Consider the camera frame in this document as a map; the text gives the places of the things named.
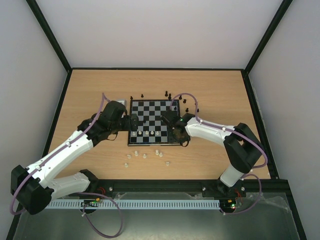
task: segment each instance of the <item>white wall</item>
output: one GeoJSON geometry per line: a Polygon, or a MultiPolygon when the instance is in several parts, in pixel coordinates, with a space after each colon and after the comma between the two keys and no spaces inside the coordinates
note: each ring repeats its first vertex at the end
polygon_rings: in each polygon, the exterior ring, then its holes
{"type": "Polygon", "coordinates": [[[282,0],[38,0],[72,67],[244,68],[282,0]]]}
{"type": "Polygon", "coordinates": [[[66,71],[26,1],[0,5],[0,239],[5,239],[13,219],[11,170],[41,157],[66,71]]]}
{"type": "Polygon", "coordinates": [[[320,1],[294,0],[251,74],[280,177],[319,239],[320,1]]]}

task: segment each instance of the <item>chessboard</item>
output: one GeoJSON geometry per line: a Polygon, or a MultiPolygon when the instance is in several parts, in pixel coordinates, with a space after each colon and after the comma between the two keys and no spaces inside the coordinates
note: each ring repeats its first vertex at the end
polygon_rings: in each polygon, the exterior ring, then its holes
{"type": "MultiPolygon", "coordinates": [[[[166,124],[161,115],[169,109],[171,100],[131,100],[130,115],[138,116],[137,131],[129,131],[128,146],[179,145],[170,141],[166,124]]],[[[173,111],[180,116],[179,100],[172,103],[173,111]]]]}

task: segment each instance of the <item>cable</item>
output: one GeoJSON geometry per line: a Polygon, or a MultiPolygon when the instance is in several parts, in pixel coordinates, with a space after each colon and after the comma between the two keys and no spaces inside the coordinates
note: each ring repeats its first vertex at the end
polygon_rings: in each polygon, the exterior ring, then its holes
{"type": "MultiPolygon", "coordinates": [[[[73,144],[74,142],[76,142],[77,140],[79,140],[83,135],[85,135],[94,125],[94,123],[97,121],[102,108],[104,106],[104,102],[105,100],[109,103],[110,100],[106,97],[106,95],[104,93],[102,93],[102,99],[101,99],[101,103],[100,103],[100,107],[99,110],[97,112],[97,114],[95,115],[95,117],[93,118],[91,124],[79,135],[77,136],[75,139],[73,139],[72,141],[70,141],[70,144],[73,144]]],[[[64,150],[65,148],[67,148],[68,145],[64,145],[61,148],[59,148],[57,151],[55,151],[53,154],[51,154],[46,160],[44,160],[39,166],[40,168],[42,168],[48,161],[50,161],[54,156],[56,156],[58,153],[60,153],[62,150],[64,150]]],[[[26,182],[32,177],[33,174],[35,174],[38,171],[38,169],[33,170],[32,172],[29,173],[28,176],[25,177],[25,179],[20,183],[20,185],[17,187],[17,189],[15,190],[14,194],[13,194],[13,199],[10,203],[10,207],[9,207],[9,211],[12,215],[18,215],[18,214],[22,214],[25,209],[23,208],[20,211],[15,212],[14,211],[14,204],[16,201],[16,198],[18,196],[18,193],[20,192],[20,190],[22,189],[22,187],[26,184],[26,182]]]]}
{"type": "Polygon", "coordinates": [[[257,180],[258,180],[258,183],[259,183],[259,193],[258,193],[258,196],[256,197],[256,200],[254,201],[254,203],[248,207],[247,209],[243,210],[243,211],[237,211],[237,212],[224,212],[222,209],[220,209],[220,212],[223,213],[223,215],[237,215],[237,214],[244,214],[246,212],[248,212],[249,210],[251,210],[259,201],[260,197],[261,197],[261,194],[262,194],[262,186],[261,186],[261,181],[259,179],[259,177],[253,173],[250,173],[250,174],[246,174],[244,177],[249,177],[249,176],[254,176],[257,180]]]}
{"type": "Polygon", "coordinates": [[[172,104],[174,102],[174,100],[181,96],[181,95],[188,95],[190,97],[192,97],[194,99],[194,102],[195,102],[195,111],[194,111],[194,115],[195,115],[195,119],[200,123],[200,124],[203,124],[205,126],[208,126],[208,127],[212,127],[212,128],[215,128],[215,129],[220,129],[220,130],[224,130],[224,131],[227,131],[227,132],[230,132],[232,134],[235,134],[235,135],[238,135],[239,137],[241,137],[242,139],[246,140],[247,142],[249,142],[250,144],[252,144],[256,149],[258,149],[260,151],[260,153],[263,155],[264,157],[264,163],[261,164],[261,165],[258,165],[258,166],[253,166],[252,168],[253,169],[258,169],[258,168],[263,168],[264,166],[266,166],[268,164],[268,157],[265,153],[265,151],[258,145],[256,144],[254,141],[252,141],[250,138],[246,137],[245,135],[241,134],[240,132],[237,132],[235,130],[232,130],[232,129],[229,129],[229,128],[224,128],[222,126],[218,126],[218,125],[215,125],[213,123],[209,123],[209,122],[205,122],[203,119],[200,119],[198,117],[198,113],[197,113],[197,109],[198,109],[198,101],[196,99],[195,96],[193,96],[191,93],[187,93],[187,92],[184,92],[184,93],[180,93],[176,96],[174,96],[171,100],[171,104],[170,104],[170,109],[172,107],[172,104]]]}
{"type": "Polygon", "coordinates": [[[118,231],[115,235],[113,235],[113,236],[105,235],[105,234],[103,234],[102,232],[100,232],[98,229],[96,229],[96,227],[95,227],[95,226],[93,225],[93,223],[90,221],[89,217],[87,216],[87,214],[86,214],[86,212],[85,212],[86,206],[87,206],[88,204],[85,204],[85,205],[83,206],[82,216],[87,219],[87,221],[89,222],[91,228],[92,228],[97,234],[99,234],[101,237],[106,238],[106,239],[113,239],[113,238],[118,237],[118,236],[120,235],[121,230],[122,230],[123,225],[124,225],[124,216],[123,216],[123,214],[122,214],[122,212],[121,212],[120,207],[118,206],[118,204],[117,204],[111,197],[108,197],[108,196],[105,196],[105,195],[102,195],[102,194],[99,194],[99,193],[77,192],[77,194],[99,196],[99,197],[102,197],[102,198],[105,198],[105,199],[110,200],[110,201],[115,205],[115,207],[118,209],[121,223],[120,223],[119,231],[118,231]]]}

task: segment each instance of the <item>wooden table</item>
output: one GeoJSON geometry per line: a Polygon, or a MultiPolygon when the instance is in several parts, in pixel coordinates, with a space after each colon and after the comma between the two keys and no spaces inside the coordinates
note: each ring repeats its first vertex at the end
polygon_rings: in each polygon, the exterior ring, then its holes
{"type": "MultiPolygon", "coordinates": [[[[77,126],[96,113],[102,92],[112,100],[130,96],[145,100],[166,99],[165,91],[175,96],[192,93],[199,102],[199,117],[224,125],[246,123],[258,136],[240,71],[219,70],[73,70],[50,150],[65,141],[77,126]]],[[[181,114],[190,113],[191,97],[180,101],[181,114]]],[[[181,146],[127,146],[128,132],[120,132],[115,141],[102,141],[65,168],[58,177],[89,169],[99,179],[200,180],[217,179],[230,164],[226,150],[210,141],[192,138],[181,146]],[[159,149],[163,157],[155,154],[159,149]]],[[[264,162],[261,157],[257,164],[264,162]]],[[[269,179],[267,167],[253,171],[269,179]]]]}

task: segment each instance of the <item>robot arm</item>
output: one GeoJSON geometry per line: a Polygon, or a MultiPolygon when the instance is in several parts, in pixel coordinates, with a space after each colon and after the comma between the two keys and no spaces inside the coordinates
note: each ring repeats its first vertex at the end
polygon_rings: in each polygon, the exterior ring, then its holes
{"type": "Polygon", "coordinates": [[[167,110],[161,117],[168,128],[168,139],[178,142],[181,145],[191,140],[191,137],[206,139],[225,147],[230,160],[230,165],[220,176],[220,180],[227,187],[232,187],[244,175],[250,172],[261,156],[261,152],[252,144],[241,139],[239,136],[226,131],[225,129],[239,132],[255,142],[262,149],[262,145],[250,128],[240,123],[237,126],[220,125],[206,121],[207,124],[197,121],[195,115],[186,113],[184,116],[177,116],[176,112],[167,110]]]}
{"type": "Polygon", "coordinates": [[[30,164],[27,168],[18,165],[12,170],[12,194],[30,173],[37,170],[16,196],[31,215],[42,211],[51,200],[95,188],[93,185],[97,182],[95,181],[97,178],[88,170],[82,170],[73,176],[54,178],[74,159],[101,141],[108,140],[110,135],[117,135],[119,131],[136,131],[138,128],[137,115],[128,116],[126,107],[122,103],[111,101],[105,106],[89,131],[83,134],[92,124],[95,116],[94,114],[91,118],[84,120],[64,143],[39,161],[30,164]],[[41,164],[49,157],[52,157],[50,161],[42,166],[41,164]]]}

